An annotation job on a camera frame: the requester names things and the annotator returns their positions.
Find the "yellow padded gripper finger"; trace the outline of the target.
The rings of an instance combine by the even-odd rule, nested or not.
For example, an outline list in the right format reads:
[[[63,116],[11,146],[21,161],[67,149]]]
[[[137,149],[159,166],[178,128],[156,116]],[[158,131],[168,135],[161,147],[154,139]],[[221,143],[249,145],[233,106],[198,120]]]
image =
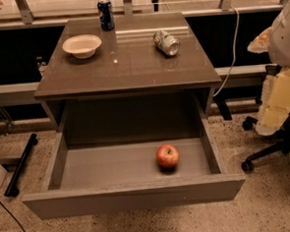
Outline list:
[[[262,136],[272,135],[290,114],[290,69],[282,69],[276,76],[266,75],[261,101],[255,129]]]

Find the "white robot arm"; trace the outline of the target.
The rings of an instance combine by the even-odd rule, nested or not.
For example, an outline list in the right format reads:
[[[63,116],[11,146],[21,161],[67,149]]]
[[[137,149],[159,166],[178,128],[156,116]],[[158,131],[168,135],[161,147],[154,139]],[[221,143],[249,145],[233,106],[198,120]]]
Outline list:
[[[281,67],[274,77],[267,74],[261,90],[257,132],[263,136],[277,132],[290,115],[290,0],[272,25],[260,33],[248,51],[267,52],[271,63]]]

